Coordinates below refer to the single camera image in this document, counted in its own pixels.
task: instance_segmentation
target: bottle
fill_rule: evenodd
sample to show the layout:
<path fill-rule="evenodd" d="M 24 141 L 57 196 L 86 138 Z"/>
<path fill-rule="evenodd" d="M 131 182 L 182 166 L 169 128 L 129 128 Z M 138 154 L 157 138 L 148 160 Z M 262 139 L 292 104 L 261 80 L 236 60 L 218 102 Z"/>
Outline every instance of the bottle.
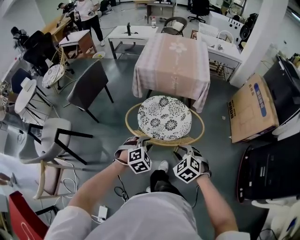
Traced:
<path fill-rule="evenodd" d="M 152 28 L 156 28 L 156 19 L 155 19 L 155 17 L 152 18 L 151 25 L 152 25 Z"/>

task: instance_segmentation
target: blue label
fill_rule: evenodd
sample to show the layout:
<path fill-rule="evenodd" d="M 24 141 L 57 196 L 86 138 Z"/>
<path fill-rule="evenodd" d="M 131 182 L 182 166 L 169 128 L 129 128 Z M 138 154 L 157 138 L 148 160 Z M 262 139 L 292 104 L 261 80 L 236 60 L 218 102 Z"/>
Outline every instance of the blue label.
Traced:
<path fill-rule="evenodd" d="M 254 84 L 254 90 L 255 90 L 255 93 L 256 93 L 256 96 L 257 96 L 257 100 L 258 100 L 258 103 L 259 103 L 259 107 L 261 109 L 262 116 L 265 117 L 265 116 L 267 116 L 267 110 L 266 110 L 266 107 L 264 105 L 263 97 L 262 97 L 261 91 L 259 90 L 259 87 L 258 87 L 257 83 Z"/>

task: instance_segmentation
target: gray floor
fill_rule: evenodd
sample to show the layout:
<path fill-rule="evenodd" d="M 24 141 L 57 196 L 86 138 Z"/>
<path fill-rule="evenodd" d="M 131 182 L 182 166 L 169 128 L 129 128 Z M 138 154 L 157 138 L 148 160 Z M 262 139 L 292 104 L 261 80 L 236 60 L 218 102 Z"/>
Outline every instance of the gray floor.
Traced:
<path fill-rule="evenodd" d="M 101 18 L 101 26 L 105 28 L 127 22 L 131 22 L 132 25 L 145 25 L 145 19 L 143 18 L 146 11 L 145 8 L 139 8 L 138 11 L 131 8 L 134 8 L 133 4 L 121 4 L 115 7 L 113 13 Z M 182 16 L 189 15 L 184 8 L 178 8 L 176 15 L 180 14 L 181 11 L 184 13 Z M 189 37 L 191 29 L 196 29 L 196 27 L 197 23 L 189 24 L 184 31 L 185 36 Z M 103 30 L 104 36 L 108 34 L 109 31 L 110 30 Z M 107 53 L 106 57 L 109 57 L 111 51 L 108 44 L 105 46 L 105 51 Z M 90 65 L 91 61 L 93 60 L 75 60 L 71 65 L 75 70 L 75 75 L 72 76 L 72 78 L 78 78 Z M 131 91 L 136 57 L 127 58 L 127 60 L 114 61 L 103 59 L 101 61 L 109 79 L 107 87 L 114 99 L 114 104 L 110 102 L 105 91 L 102 91 L 95 99 L 90 107 L 90 111 L 98 118 L 100 123 L 96 123 L 88 114 L 79 111 L 72 105 L 62 108 L 67 102 L 66 96 L 71 91 L 73 87 L 72 84 L 64 89 L 60 95 L 56 95 L 52 89 L 45 90 L 50 100 L 55 104 L 59 116 L 72 122 L 72 130 L 94 135 L 93 139 L 72 137 L 69 146 L 70 149 L 88 162 L 87 168 L 94 171 L 100 171 L 108 166 L 112 161 L 113 154 L 117 147 L 131 136 L 131 133 L 125 125 L 125 114 L 130 107 L 142 102 L 146 96 L 145 92 L 144 98 L 138 99 L 133 96 Z M 231 132 L 226 103 L 236 90 L 235 87 L 227 82 L 215 78 L 211 79 L 208 98 L 204 110 L 200 114 L 205 123 L 205 134 L 194 146 L 209 160 L 212 171 L 212 182 L 232 207 L 237 218 L 239 229 L 241 231 L 253 232 L 256 228 L 255 225 L 262 219 L 265 211 L 251 206 L 250 203 L 239 204 L 235 197 L 235 185 L 240 158 L 248 146 L 248 143 L 231 144 L 231 139 L 229 138 Z M 51 112 L 51 116 L 55 117 L 54 111 Z M 134 112 L 129 116 L 129 122 L 133 124 L 133 127 L 137 126 L 136 114 Z M 190 134 L 193 136 L 199 131 L 201 131 L 201 127 L 199 127 L 199 123 L 196 119 L 193 119 Z M 150 153 L 150 158 L 153 160 L 152 169 L 155 169 L 160 161 L 164 159 L 168 160 L 170 168 L 175 166 L 176 161 L 172 155 L 172 150 L 172 148 L 154 146 Z M 65 157 L 70 159 L 70 162 L 76 166 L 83 166 L 69 155 Z M 79 178 L 79 186 L 95 174 L 95 172 L 87 171 L 77 171 L 76 173 Z M 133 196 L 138 192 L 144 191 L 146 187 L 149 186 L 150 174 L 149 172 L 135 175 L 130 170 L 125 172 L 121 177 L 128 195 Z M 180 190 L 189 203 L 193 204 L 195 201 L 196 184 L 191 183 L 187 185 L 183 183 L 175 178 L 172 170 L 169 171 L 169 174 L 171 182 Z M 63 177 L 74 179 L 74 174 L 72 171 L 65 171 Z M 69 181 L 67 181 L 67 186 L 73 189 L 73 184 Z M 120 186 L 118 180 L 116 180 L 115 186 Z M 66 192 L 63 186 L 61 186 L 61 192 Z M 24 195 L 26 200 L 34 210 L 41 209 L 40 201 L 33 201 L 31 194 L 32 192 L 26 192 Z M 54 202 L 55 199 L 43 201 L 43 207 L 45 208 L 52 205 Z M 114 193 L 112 188 L 101 204 L 106 205 L 109 208 L 109 215 L 112 215 L 122 206 L 123 201 Z M 61 201 L 58 201 L 57 205 L 59 208 L 63 207 Z M 97 215 L 97 213 L 98 206 L 95 208 L 94 214 Z M 213 229 L 201 193 L 199 193 L 194 214 L 200 236 L 203 239 L 213 239 Z"/>

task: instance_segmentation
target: white t-shirt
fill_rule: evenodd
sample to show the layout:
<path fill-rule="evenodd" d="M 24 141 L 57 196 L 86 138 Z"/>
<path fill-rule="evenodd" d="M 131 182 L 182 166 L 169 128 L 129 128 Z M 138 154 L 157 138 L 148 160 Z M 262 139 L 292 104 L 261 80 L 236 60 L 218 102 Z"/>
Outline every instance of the white t-shirt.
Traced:
<path fill-rule="evenodd" d="M 136 195 L 91 231 L 90 215 L 69 206 L 58 212 L 45 240 L 201 240 L 191 206 L 179 195 Z M 250 240 L 249 233 L 225 232 L 217 240 Z"/>
<path fill-rule="evenodd" d="M 89 20 L 91 18 L 93 18 L 94 16 L 97 15 L 97 12 L 92 15 L 92 16 L 89 16 L 89 12 L 90 12 L 90 9 L 94 7 L 94 3 L 91 1 L 91 0 L 84 0 L 84 1 L 77 1 L 77 5 L 75 7 L 75 10 L 77 12 L 79 12 L 79 15 L 80 15 L 80 18 L 81 18 L 81 21 L 86 21 L 86 20 Z"/>

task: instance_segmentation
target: pink tablecloth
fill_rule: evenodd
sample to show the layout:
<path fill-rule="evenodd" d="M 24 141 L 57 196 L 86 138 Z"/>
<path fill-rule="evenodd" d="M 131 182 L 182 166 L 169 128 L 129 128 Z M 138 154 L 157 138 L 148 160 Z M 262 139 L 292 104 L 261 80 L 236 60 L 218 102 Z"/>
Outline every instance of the pink tablecloth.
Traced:
<path fill-rule="evenodd" d="M 207 46 L 194 39 L 158 33 L 147 42 L 134 71 L 132 92 L 157 90 L 196 100 L 201 113 L 210 88 Z"/>

